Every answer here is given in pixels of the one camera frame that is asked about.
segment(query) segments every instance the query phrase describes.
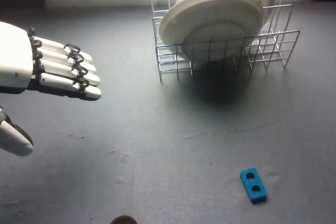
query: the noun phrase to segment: blue rectangular block with holes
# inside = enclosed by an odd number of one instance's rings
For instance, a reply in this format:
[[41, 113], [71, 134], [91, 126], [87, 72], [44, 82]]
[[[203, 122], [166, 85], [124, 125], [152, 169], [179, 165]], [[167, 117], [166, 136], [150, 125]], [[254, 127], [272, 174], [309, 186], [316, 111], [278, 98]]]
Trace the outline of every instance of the blue rectangular block with holes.
[[253, 203], [266, 200], [266, 189], [258, 175], [257, 169], [250, 168], [240, 172], [248, 197]]

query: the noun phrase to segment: robotic hand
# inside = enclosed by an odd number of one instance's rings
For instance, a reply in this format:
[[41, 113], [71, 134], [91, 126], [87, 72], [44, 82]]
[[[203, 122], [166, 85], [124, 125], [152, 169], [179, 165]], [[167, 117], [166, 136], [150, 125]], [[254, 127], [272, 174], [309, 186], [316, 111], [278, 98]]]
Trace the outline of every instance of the robotic hand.
[[[0, 92], [19, 94], [36, 90], [82, 100], [101, 97], [100, 79], [92, 58], [71, 44], [60, 44], [35, 37], [28, 32], [0, 22]], [[0, 148], [18, 156], [33, 152], [29, 135], [15, 125], [0, 108]]]

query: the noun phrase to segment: metal wire basket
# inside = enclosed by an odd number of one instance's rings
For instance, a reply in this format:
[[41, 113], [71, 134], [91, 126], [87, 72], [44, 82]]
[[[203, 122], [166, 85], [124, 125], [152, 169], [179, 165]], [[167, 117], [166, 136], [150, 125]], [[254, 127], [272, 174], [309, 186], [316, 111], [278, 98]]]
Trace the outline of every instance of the metal wire basket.
[[[268, 22], [260, 31], [259, 35], [253, 37], [244, 37], [230, 39], [227, 41], [221, 41], [223, 48], [215, 46], [217, 42], [205, 41], [192, 44], [184, 44], [191, 50], [191, 59], [184, 59], [183, 54], [176, 49], [181, 45], [165, 45], [159, 37], [159, 26], [163, 16], [169, 11], [169, 9], [176, 4], [176, 0], [151, 0], [152, 12], [153, 12], [153, 30], [155, 38], [155, 53], [157, 60], [157, 68], [159, 70], [159, 77], [162, 81], [162, 74], [166, 72], [176, 72], [177, 77], [182, 71], [190, 71], [193, 75], [196, 67], [199, 67], [197, 63], [194, 64], [194, 54], [199, 48], [200, 44], [207, 44], [206, 52], [202, 52], [208, 55], [208, 61], [204, 63], [205, 71], [208, 71], [209, 66], [216, 65], [221, 70], [227, 66], [233, 66], [236, 71], [240, 69], [242, 65], [248, 65], [250, 70], [253, 71], [256, 63], [263, 63], [265, 69], [268, 69], [271, 62], [281, 62], [285, 68], [292, 55], [296, 42], [299, 38], [299, 30], [289, 30], [288, 25], [292, 15], [293, 5], [283, 5], [282, 0], [277, 0], [276, 5], [264, 7], [271, 9], [271, 15]], [[245, 47], [245, 41], [254, 38], [253, 42]], [[234, 55], [226, 56], [227, 47], [233, 40], [241, 41], [238, 45]], [[211, 60], [212, 53], [221, 51], [223, 57], [221, 60], [215, 62]]]

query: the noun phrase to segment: wire dish rack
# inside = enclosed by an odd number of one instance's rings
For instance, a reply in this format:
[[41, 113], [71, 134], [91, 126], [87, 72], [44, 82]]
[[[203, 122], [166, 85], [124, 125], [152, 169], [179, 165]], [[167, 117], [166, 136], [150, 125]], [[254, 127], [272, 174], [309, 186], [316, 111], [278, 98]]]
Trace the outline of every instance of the wire dish rack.
[[[202, 64], [205, 71], [220, 68], [222, 71], [227, 66], [232, 66], [238, 71], [242, 65], [249, 66], [253, 71], [256, 63], [263, 63], [265, 69], [268, 69], [271, 62], [281, 62], [285, 68], [295, 48], [296, 42], [299, 38], [299, 30], [288, 30], [288, 25], [292, 15], [293, 5], [282, 4], [282, 0], [276, 0], [274, 6], [264, 7], [270, 9], [271, 15], [265, 26], [260, 31], [259, 35], [252, 37], [236, 38], [227, 41], [204, 41], [192, 44], [184, 44], [184, 48], [191, 50], [191, 59], [185, 59], [183, 53], [178, 52], [177, 47], [181, 45], [165, 45], [159, 37], [159, 26], [163, 16], [176, 4], [176, 0], [151, 0], [153, 12], [153, 30], [155, 38], [155, 53], [157, 60], [157, 68], [159, 70], [160, 81], [162, 81], [162, 74], [166, 72], [176, 72], [177, 77], [182, 71], [190, 71], [193, 75], [194, 70], [199, 69], [200, 64], [194, 63], [194, 54], [198, 48], [202, 48], [201, 53], [208, 55], [208, 60]], [[253, 42], [245, 47], [246, 40], [253, 38]], [[241, 45], [236, 48], [236, 53], [229, 57], [227, 54], [227, 46], [234, 41], [235, 45]], [[216, 44], [221, 42], [224, 45], [218, 48]], [[218, 51], [223, 54], [221, 60], [212, 61], [212, 53]]]

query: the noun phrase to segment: gray table surface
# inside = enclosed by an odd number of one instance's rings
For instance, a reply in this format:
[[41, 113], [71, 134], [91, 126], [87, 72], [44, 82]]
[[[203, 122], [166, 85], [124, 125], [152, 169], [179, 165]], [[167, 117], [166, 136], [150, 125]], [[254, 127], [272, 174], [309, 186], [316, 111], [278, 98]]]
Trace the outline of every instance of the gray table surface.
[[[0, 104], [35, 141], [1, 151], [1, 224], [335, 223], [336, 3], [295, 7], [287, 70], [223, 83], [159, 81], [150, 8], [4, 12], [1, 20], [80, 45], [103, 96], [25, 91]], [[249, 201], [239, 172], [268, 190]]]

